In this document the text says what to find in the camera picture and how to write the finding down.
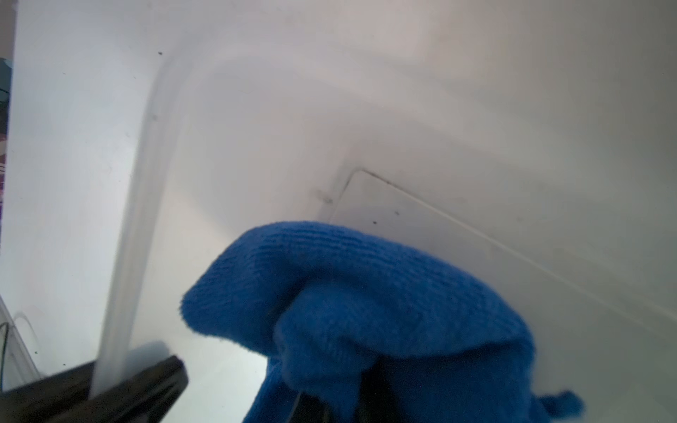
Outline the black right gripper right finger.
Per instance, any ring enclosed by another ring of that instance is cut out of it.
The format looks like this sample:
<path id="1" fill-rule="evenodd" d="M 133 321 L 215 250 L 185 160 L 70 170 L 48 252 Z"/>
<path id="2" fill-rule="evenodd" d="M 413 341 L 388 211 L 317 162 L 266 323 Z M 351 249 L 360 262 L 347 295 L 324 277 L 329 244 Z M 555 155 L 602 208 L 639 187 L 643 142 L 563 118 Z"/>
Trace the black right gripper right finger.
<path id="1" fill-rule="evenodd" d="M 362 374 L 356 421 L 365 423 L 400 421 L 396 398 L 379 366 L 374 366 Z"/>

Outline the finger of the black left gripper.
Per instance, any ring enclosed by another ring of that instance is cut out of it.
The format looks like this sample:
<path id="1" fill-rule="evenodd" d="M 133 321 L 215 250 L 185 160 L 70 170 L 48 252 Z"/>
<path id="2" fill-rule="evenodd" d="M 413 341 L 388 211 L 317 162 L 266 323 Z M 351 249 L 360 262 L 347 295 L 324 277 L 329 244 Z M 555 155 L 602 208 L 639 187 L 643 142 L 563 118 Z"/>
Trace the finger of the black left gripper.
<path id="1" fill-rule="evenodd" d="M 160 422 L 189 377 L 171 356 L 94 397 L 92 361 L 1 394 L 3 422 Z"/>

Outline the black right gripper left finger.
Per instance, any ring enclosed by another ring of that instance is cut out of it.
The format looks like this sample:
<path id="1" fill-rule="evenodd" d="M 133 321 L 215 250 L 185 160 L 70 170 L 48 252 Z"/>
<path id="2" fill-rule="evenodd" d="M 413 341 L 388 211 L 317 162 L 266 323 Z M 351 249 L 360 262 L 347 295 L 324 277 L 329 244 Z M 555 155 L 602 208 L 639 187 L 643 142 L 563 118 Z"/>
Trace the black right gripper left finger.
<path id="1" fill-rule="evenodd" d="M 318 398 L 300 393 L 287 423 L 331 423 L 331 409 Z"/>

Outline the blue microfibre cloth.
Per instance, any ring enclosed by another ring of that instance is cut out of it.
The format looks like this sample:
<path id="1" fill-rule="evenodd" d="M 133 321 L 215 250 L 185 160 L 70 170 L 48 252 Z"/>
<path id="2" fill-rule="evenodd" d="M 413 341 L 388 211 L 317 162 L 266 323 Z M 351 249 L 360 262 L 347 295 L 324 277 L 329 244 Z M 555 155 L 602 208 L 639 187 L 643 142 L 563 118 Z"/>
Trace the blue microfibre cloth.
<path id="1" fill-rule="evenodd" d="M 579 396 L 532 391 L 524 320 L 472 275 L 427 253 L 320 222 L 256 227 L 183 296 L 197 333 L 268 360 L 248 422 L 283 422 L 305 394 L 338 422 L 359 419 L 377 372 L 402 422 L 552 422 Z"/>

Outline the translucent plastic lunch box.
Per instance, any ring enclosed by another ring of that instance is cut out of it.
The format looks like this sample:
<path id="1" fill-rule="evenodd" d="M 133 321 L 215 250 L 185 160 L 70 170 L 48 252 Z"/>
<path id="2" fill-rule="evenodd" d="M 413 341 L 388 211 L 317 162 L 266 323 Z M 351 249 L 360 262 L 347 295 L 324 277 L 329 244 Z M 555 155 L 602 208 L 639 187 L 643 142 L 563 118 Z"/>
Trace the translucent plastic lunch box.
<path id="1" fill-rule="evenodd" d="M 169 414 L 236 422 L 264 361 L 189 332 L 182 294 L 245 230 L 322 220 L 441 257 L 532 328 L 539 393 L 588 422 L 676 419 L 676 77 L 529 108 L 289 33 L 208 31 L 146 106 L 93 394 L 183 359 Z"/>

